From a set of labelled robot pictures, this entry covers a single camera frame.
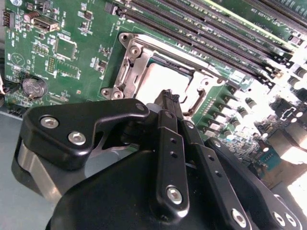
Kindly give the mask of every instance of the ram slot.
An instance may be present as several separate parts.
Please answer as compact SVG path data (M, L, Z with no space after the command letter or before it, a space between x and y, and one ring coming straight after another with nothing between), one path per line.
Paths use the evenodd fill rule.
M199 34L199 29L196 26L194 26L190 23L187 23L186 21L182 22L182 26L178 25L178 23L180 23L180 21L181 21L180 18L171 18L171 20L168 20L168 19L166 19L167 18L166 12L163 12L161 14L163 16L161 16L160 14L153 13L151 10L145 9L144 7L140 7L140 6L138 6L138 7L142 11L145 11L146 13L148 13L148 14L156 17L156 18L159 18L160 20L163 20L164 22L166 22L166 23L168 23L168 24L170 24L174 27L177 27L177 29L185 32L186 34L189 34L193 37L196 37L197 38L196 40L200 40L202 42L205 42L207 45L215 47L218 50L222 50L223 52L228 53L233 57L238 56L238 58L241 59L241 61L243 61L243 62L245 62L249 65L255 66L259 69L265 68L265 65L264 65L264 63L261 59L255 57L255 56L251 55L250 53L243 51L243 50L241 50L241 49L239 49L235 46L232 46L231 44L224 42L220 39L215 39L215 41L212 41L212 38L213 38L212 35L210 35L206 32Z
M274 17L276 20L288 25L292 29L307 35L307 28L302 26L301 24L297 23L296 21L292 20L291 18L287 17L286 15L279 13L274 8L264 4L260 0L244 0L249 5L257 8L258 10L266 13L267 15Z
M121 16L125 16L127 20L134 21L148 29L151 29L161 35L164 35L165 37L168 37L172 39L173 41L177 42L178 44L182 44L187 47L191 47L192 50L198 52L199 54L202 54L204 56L207 56L208 58L211 58L212 60L219 62L225 66L229 66L237 71L240 71L244 73L246 76L252 77L258 81L260 81L262 84L267 85L270 89L274 86L274 83L270 82L266 77L261 76L258 74L255 70L251 70L248 67L228 58L225 57L219 53L217 53L215 50L212 50L208 47L205 47L203 45L200 45L196 43L195 41L185 37L184 35L178 34L160 24L157 24L154 21L149 20L148 18L137 14L134 11L127 10L124 11Z
M191 30L194 33L200 34L201 36L210 39L211 41L216 41L216 39L210 35L208 35L208 33L202 29L200 29L199 27L183 20L182 18L180 18L179 16L176 16L170 12L164 11L161 14L161 8L154 6L150 3L147 3L145 1L142 0L132 0L132 2L130 3L131 6L146 12L148 14L154 15L155 17L159 18L160 20L164 20L167 19L168 21L171 21L172 23L177 23L180 26L183 26L189 30ZM246 37L244 37L243 35L236 33L236 37L229 35L229 27L225 26L223 23L219 23L218 21L213 23L218 23L218 25L220 26L220 28L223 28L224 30L220 30L217 29L216 27L213 27L211 25L208 24L203 24L204 26L206 26L207 28L213 30L214 32L216 32L217 34L222 35L223 37L229 39L230 41L236 42L237 44L239 44L240 46L244 46L246 49L249 49L250 51L261 55L263 58L259 58L260 60L263 60L265 58L272 58L274 56L274 54L271 51L268 51L267 49L265 49L265 52L261 51L261 47L260 44L257 42L252 41L251 43L248 41L248 39ZM229 49L232 49L234 52L235 50L233 48L230 48L229 45L226 45L226 47L228 47ZM251 57L251 55L249 55L248 57L251 60L254 60L254 56Z
M297 12L294 12L293 10L289 9L288 7L280 3L279 1L276 0L260 0L260 1L263 2L264 4L267 4L268 6L273 7L279 13L286 15L288 18L296 21L302 26L307 27L307 19L304 16L300 15Z
M182 2L178 2L177 0L156 0L157 2L167 6L168 8L175 10L177 12L180 12L182 15L185 15L187 17L189 17L190 19L198 22L198 23L204 23L204 17L205 15L195 9L192 9L190 6L182 3ZM201 0L189 0L189 2L192 2L196 5L201 6L204 10L206 10L207 12L215 15L216 17L218 17L220 20L227 22L233 26L235 26L236 28L244 31L247 34L250 34L252 36L254 36L256 39L262 41L262 42L266 42L268 44L270 44L270 46L272 46L273 49L281 49L285 52L289 52L290 50L286 47L283 47L281 44L272 41L270 38L262 36L261 34L259 34L258 32L244 26L243 24L241 24L240 22L227 17L225 15L223 15L221 12L217 12L216 10L212 9L210 6L206 5L205 3L203 3ZM213 24L213 26L217 26L217 28L219 28L220 24ZM227 31L228 33L232 33L232 35L234 35L234 31L235 29L231 28L231 27L227 27ZM252 43L257 44L258 47L260 47L261 44L253 41L252 39L249 39L250 41L252 41ZM264 47L264 51L265 52L270 52L270 50L268 48Z

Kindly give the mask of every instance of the screw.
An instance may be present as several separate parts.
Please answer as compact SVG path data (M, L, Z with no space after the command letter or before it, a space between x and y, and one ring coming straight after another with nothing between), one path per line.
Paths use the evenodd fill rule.
M281 217L281 215L279 215L277 212L273 212L273 215L275 217L275 219L277 220L277 222L281 225L281 226L286 226L285 221L283 220L283 218Z
M187 122L187 126L188 126L189 128L194 128L194 125L193 125L191 122Z
M234 218L235 222L240 225L241 228L246 228L247 222L244 216L235 208L231 210L232 217Z
M176 205L180 205L182 203L182 195L179 190L174 187L169 187L167 189L167 196Z
M142 111L145 110L144 106L143 106L142 104L140 104L140 103L136 104L136 107L137 107L139 110L142 110Z
M113 97L114 97L115 99L120 99L120 98L122 98L122 93L119 92L119 91L114 92L114 93L113 93Z
M85 135L79 132L71 132L68 135L68 140L74 145L83 145L86 142Z
M288 221L290 222L290 224L292 224L293 227L296 227L297 226L296 221L288 213L286 213L285 215Z
M221 144L220 144L217 140L214 140L213 143L214 143L218 148L221 147Z
M57 119L49 116L42 118L40 124L45 128L56 128L59 126Z

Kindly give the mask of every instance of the mounting hole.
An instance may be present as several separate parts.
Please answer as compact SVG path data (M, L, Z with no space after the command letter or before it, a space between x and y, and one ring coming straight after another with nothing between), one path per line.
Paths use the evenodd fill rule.
M175 152L173 152L173 151L171 151L171 156L172 156L173 158L178 158L178 155L175 154Z
M123 36L121 37L121 40L122 40L123 42L127 41L127 39L128 39L127 35L123 35Z
M210 155L208 157L209 157L210 160L214 161L214 157L212 157Z
M218 177L222 177L222 175L219 173L219 171L215 171L215 174L216 174Z
M172 142L173 144L177 144L177 141L176 141L174 138L171 138L171 142Z

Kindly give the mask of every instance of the green circuit board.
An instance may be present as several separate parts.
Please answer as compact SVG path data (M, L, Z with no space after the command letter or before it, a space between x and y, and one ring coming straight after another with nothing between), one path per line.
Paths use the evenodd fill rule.
M20 6L12 4L11 0L6 0L5 2L6 11L14 15L14 19L11 22L13 26L6 27L5 79L21 83L23 79L29 76L38 77L47 83L47 93L43 97L33 100L28 95L25 95L22 88L20 88L16 92L6 95L5 102L8 107L18 105L24 108L31 108L42 105L106 100L101 94L101 89L113 87L126 52L125 47L118 40L118 36L122 32L146 34L191 55L187 47L182 46L169 36L105 11L107 3L116 3L119 6L130 9L129 6L119 0L23 0L21 2ZM35 11L30 10L31 7L42 2L48 2L49 9L41 12L40 17L44 17L45 21L49 20L50 22L58 23L58 28L48 33L43 31L42 28L35 27L33 23L27 22L24 17L25 14ZM180 15L179 12L175 12L173 9L161 4L161 0L148 0L146 2L174 15ZM202 10L197 5L193 5L188 0L180 0L179 2L193 10L197 10L198 13L215 19L214 15ZM218 10L219 13L231 17L260 36L285 45L290 50L295 50L298 47L296 44L288 43L289 37L293 34L299 34L298 32L273 17L260 12L244 0L204 0L202 2L210 8ZM289 4L289 1L280 0L279 2L285 4L285 6ZM296 1L290 4L289 7L295 7L295 10L301 15L306 15L305 11L302 11L302 9L307 9L307 3L304 0ZM155 19L146 12L142 12L142 14L162 25L167 24L164 20ZM180 17L189 21L184 15L180 15ZM234 28L227 21L219 20L219 22L224 23L229 28ZM257 40L254 36L239 28L236 31L240 35L259 42L261 46L270 48L276 53L280 51L272 48L269 43ZM177 32L186 37L189 36L189 34L180 30L177 30ZM234 46L235 49L247 53L252 58L260 57L259 53L250 51L222 34L210 33L214 38L227 42ZM244 61L240 60L239 57L231 55L228 51L223 51L218 47L211 46L210 49L221 52L224 56L234 61L241 62L244 67L250 68L252 65L242 64ZM216 58L207 55L196 56L214 66L224 79L236 84L239 90L247 91L255 81L252 77ZM201 131L203 139L208 138L203 134L203 129L207 126L207 120L212 118L210 111L216 109L213 104L216 102L222 103L226 94L229 94L226 85L212 87L207 92L206 100L193 116L192 121ZM224 139L222 134L218 135L218 137ZM239 155L248 155L253 151L258 151L258 145L253 141L252 137L244 139L244 137L239 136L232 146L240 147L246 140L250 147L241 150Z

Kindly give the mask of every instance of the black metal bracket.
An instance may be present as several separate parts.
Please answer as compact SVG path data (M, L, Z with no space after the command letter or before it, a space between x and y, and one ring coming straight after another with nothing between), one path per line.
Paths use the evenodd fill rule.
M68 207L75 210L78 204L72 202L75 200L81 202L80 197L85 194L88 196L82 202L86 202L86 206L91 204L95 210L105 212L106 208L101 200L109 196L114 197L112 188L121 188L115 183L123 183L120 181L121 177L127 179L127 175L120 174L121 169L125 169L125 173L133 171L131 179L135 177L142 182L142 185L133 185L136 187L133 188L136 194L151 191L149 196L131 195L133 199L142 197L142 202L140 200L135 202L139 205L142 203L140 212L146 214L146 218L150 209L151 214L148 219L152 221L149 224L151 227L155 226L156 229L159 224L179 226L185 222L185 219L192 221L194 217L191 217L190 209L193 210L193 215L200 214L195 213L195 208L190 207L194 192L191 194L188 187L191 176L187 175L187 162L196 168L199 179L196 178L195 181L202 186L202 200L206 200L211 207L209 212L202 215L214 218L215 229L256 230L257 225L262 230L301 230L301 224L295 215L258 178L241 165L219 140L210 139L204 145L196 127L190 121L184 120L178 95L172 95L171 91L162 91L155 103L161 106L157 113L149 111L138 100L125 99L38 107L25 114L20 132L21 149L33 159L36 154L38 159L43 158L38 169L52 168L52 173L56 174L58 172L56 168L60 168L63 177L66 175L66 170L67 175L75 175L76 181L80 179L76 175L77 169L82 169L97 145L96 136L101 139L99 146L102 149L131 143L140 146L140 151L134 153L127 161L123 160L81 183L77 182L77 185L64 194L51 219L52 230L72 229L67 224L71 223L74 226L79 214L78 217L69 214L70 220L66 221L65 211ZM16 153L15 158L23 159L23 162L27 163L27 155L24 154L22 158ZM136 165L140 162L146 164L147 168L144 169L143 165L136 169ZM143 179L139 175L142 170L146 171L147 177L153 174L154 179L150 180L147 177ZM118 180L114 182L107 176L108 173ZM97 195L96 189L104 191L103 194ZM116 194L116 197L129 209L133 206L130 204L129 193L116 192ZM144 207L144 200L148 201L150 208ZM108 222L102 217L91 218L98 225L100 221ZM147 223L142 222L140 225L147 226Z
M301 230L294 213L274 195L219 140L211 138L205 145L214 150L245 210L262 230Z

